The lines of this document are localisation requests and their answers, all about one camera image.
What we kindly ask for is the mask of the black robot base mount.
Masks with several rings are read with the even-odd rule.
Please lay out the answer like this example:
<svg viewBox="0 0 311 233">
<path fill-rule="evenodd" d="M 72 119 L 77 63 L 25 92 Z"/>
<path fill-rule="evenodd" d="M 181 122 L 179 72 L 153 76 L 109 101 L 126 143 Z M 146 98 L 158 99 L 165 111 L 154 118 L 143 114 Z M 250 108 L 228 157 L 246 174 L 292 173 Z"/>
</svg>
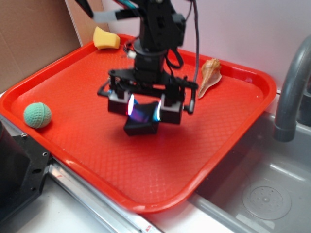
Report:
<svg viewBox="0 0 311 233">
<path fill-rule="evenodd" d="M 0 125 L 0 223 L 38 198 L 51 154 L 32 137 L 12 136 Z"/>
</svg>

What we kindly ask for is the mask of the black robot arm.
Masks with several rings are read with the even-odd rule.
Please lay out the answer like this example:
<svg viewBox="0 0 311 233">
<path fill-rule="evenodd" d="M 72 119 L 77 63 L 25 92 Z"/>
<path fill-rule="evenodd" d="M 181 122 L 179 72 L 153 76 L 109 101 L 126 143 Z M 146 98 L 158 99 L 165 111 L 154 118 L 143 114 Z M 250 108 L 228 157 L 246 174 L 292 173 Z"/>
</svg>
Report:
<svg viewBox="0 0 311 233">
<path fill-rule="evenodd" d="M 139 36 L 124 45 L 133 46 L 134 66 L 112 69 L 98 95 L 108 98 L 108 110 L 127 115 L 136 126 L 145 122 L 179 124 L 183 111 L 192 114 L 198 85 L 175 77 L 183 66 L 178 47 L 183 44 L 186 19 L 169 0 L 120 0 L 121 10 L 95 12 L 86 0 L 78 5 L 95 22 L 138 17 Z"/>
</svg>

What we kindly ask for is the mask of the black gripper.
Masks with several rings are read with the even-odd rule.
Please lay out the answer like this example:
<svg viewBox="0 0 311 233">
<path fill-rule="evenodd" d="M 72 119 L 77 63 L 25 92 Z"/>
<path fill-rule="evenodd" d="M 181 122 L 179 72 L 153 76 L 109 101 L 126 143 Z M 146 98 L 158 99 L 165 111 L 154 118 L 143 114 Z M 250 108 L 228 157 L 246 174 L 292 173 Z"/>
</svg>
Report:
<svg viewBox="0 0 311 233">
<path fill-rule="evenodd" d="M 120 115 L 132 114 L 135 98 L 133 94 L 160 98 L 157 107 L 157 119 L 162 123 L 179 125 L 183 110 L 193 114 L 198 84 L 179 78 L 173 69 L 183 66 L 183 59 L 177 50 L 172 50 L 178 65 L 168 59 L 168 51 L 137 52 L 134 67 L 129 69 L 112 69 L 109 78 L 99 88 L 97 94 L 108 98 L 108 111 Z M 191 90 L 189 105 L 185 101 L 185 89 Z M 173 103 L 165 105 L 165 100 Z"/>
</svg>

